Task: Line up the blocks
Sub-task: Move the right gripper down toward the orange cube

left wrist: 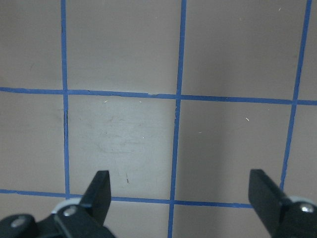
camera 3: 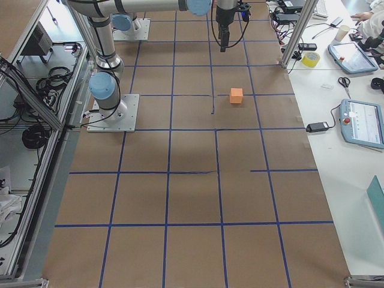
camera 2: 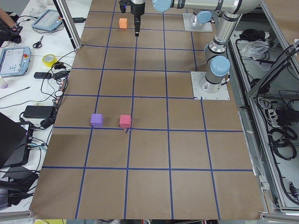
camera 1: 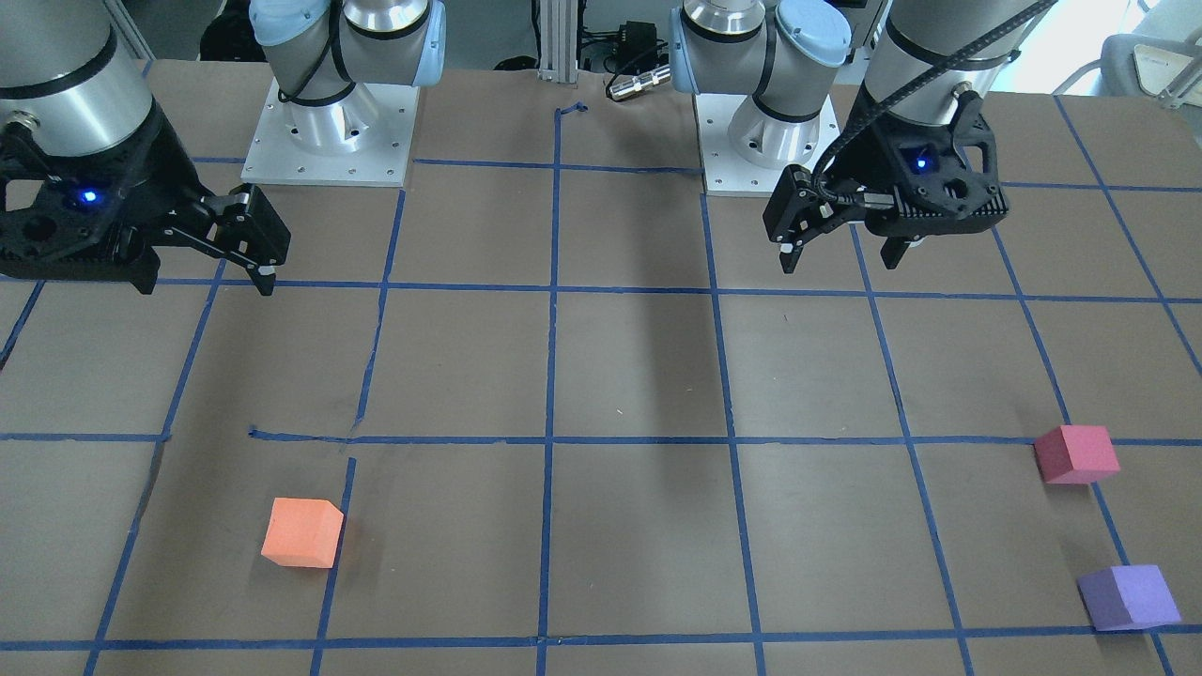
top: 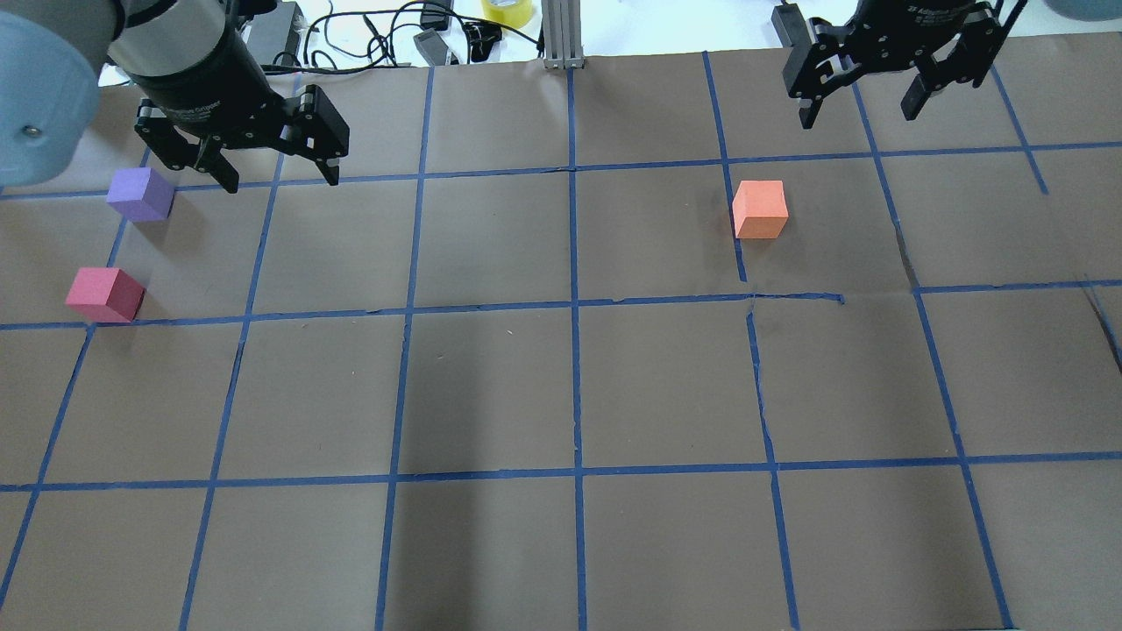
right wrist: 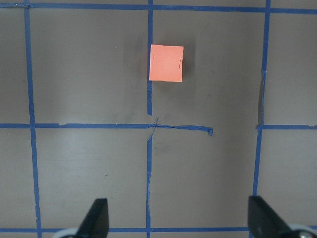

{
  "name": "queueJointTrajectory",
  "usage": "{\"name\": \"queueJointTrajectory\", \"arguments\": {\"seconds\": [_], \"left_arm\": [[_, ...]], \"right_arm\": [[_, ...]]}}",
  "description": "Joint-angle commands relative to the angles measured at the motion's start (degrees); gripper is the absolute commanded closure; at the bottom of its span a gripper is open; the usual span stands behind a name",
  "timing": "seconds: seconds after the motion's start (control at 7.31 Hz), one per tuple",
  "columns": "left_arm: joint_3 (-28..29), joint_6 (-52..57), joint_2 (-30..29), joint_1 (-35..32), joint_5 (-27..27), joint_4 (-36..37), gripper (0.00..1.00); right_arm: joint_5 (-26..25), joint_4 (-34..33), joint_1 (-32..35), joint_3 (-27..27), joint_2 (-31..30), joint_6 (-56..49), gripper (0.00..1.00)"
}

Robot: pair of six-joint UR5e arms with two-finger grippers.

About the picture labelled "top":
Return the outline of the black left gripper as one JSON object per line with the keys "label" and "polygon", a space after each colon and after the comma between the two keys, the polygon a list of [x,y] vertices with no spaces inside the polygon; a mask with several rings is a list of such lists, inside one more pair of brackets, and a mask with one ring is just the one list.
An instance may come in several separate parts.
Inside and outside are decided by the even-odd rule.
{"label": "black left gripper", "polygon": [[108,57],[144,93],[135,132],[165,168],[211,176],[230,195],[224,153],[270,148],[316,165],[339,184],[350,127],[320,85],[280,97],[248,51],[240,13],[129,13]]}

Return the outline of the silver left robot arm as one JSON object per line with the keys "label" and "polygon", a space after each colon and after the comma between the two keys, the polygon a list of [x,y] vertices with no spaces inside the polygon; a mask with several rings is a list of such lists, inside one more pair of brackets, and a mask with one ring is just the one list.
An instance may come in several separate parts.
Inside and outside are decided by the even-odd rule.
{"label": "silver left robot arm", "polygon": [[4,1],[1,181],[37,185],[68,167],[95,119],[107,61],[142,92],[135,131],[167,170],[229,193],[226,150],[269,148],[313,161],[329,185],[350,129],[319,85],[273,91],[239,33],[275,1]]}

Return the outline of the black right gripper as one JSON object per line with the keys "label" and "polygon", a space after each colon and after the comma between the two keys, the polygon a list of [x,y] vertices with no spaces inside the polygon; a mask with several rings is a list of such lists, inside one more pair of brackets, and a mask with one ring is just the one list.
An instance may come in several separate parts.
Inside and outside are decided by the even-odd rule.
{"label": "black right gripper", "polygon": [[790,48],[783,84],[799,101],[801,128],[813,128],[826,97],[866,74],[917,68],[901,99],[909,121],[951,83],[978,88],[1009,36],[999,8],[990,1],[861,1],[844,25],[783,20]]}

